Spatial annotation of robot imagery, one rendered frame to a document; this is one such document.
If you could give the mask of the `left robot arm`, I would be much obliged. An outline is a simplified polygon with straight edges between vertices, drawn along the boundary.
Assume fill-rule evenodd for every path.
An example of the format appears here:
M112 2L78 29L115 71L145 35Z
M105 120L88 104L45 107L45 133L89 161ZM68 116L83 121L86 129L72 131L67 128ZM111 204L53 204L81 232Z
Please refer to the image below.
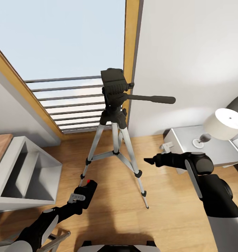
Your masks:
M30 227L26 227L4 252L36 252L58 223L74 214L82 214L88 202L80 203L77 200L84 201L85 196L72 193L66 205L44 210L39 218Z

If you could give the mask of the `digital camera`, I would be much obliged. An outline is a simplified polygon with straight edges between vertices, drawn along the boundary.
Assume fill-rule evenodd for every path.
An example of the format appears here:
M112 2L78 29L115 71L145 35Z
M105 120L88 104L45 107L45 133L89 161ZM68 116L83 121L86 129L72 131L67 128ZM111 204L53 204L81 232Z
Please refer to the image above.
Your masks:
M80 202L80 203L87 202L87 205L83 209L87 209L88 206L90 205L91 199L98 185L97 182L95 182L94 180L87 180L87 182L88 184L86 186L83 186L83 187L80 186L74 190L74 194L85 196L84 201L77 200L77 202Z

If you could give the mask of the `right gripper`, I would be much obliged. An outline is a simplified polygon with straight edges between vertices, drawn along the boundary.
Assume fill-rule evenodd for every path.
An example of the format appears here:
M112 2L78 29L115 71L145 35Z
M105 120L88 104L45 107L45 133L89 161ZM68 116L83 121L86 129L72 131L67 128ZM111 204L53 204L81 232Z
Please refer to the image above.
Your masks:
M161 167L161 166L170 166L174 167L173 164L173 157L175 153L169 152L169 153L164 153L164 154L157 154L156 156L153 156L153 158L144 158L144 161L151 165L156 165L156 167Z

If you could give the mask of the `camera tripod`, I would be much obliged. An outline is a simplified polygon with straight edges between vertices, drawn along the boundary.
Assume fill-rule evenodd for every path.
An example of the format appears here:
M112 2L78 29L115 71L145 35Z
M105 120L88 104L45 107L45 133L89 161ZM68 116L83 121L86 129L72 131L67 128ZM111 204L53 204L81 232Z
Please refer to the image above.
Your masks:
M174 104L176 102L176 98L169 96L139 96L130 94L128 95L127 93L124 93L124 91L128 91L128 89L133 89L134 83L128 84L126 82L125 77L123 76L122 69L108 68L107 70L103 70L101 71L101 79L104 85L104 87L102 87L102 94L104 94L106 110L101 113L102 115L100 118L100 123L96 135L94 137L89 156L86 159L86 166L84 172L80 175L81 181L78 187L81 186L81 183L85 178L85 173L88 169L88 166L92 161L104 159L111 156L117 156L130 170L132 170L132 172L134 172L135 176L137 177L141 189L141 195L143 196L146 208L148 209L149 207L146 201L146 191L143 189L140 178L142 176L142 171L138 169L125 121L127 116L126 108L121 110L121 107L123 102L127 99L151 101L163 104ZM98 155L93 155L107 121L111 121L112 124L114 150ZM119 135L118 128L120 129ZM129 161L120 152L122 140L124 140L124 143L126 144L131 161Z

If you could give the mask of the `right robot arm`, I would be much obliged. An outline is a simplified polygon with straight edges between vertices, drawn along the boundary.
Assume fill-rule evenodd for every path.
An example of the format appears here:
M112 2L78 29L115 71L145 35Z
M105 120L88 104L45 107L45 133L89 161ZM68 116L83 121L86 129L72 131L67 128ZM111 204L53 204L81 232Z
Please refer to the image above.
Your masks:
M238 207L229 185L212 174L214 165L204 152L175 154L172 141L162 144L161 154L144 161L156 167L170 166L187 170L199 199L203 202L218 252L238 252Z

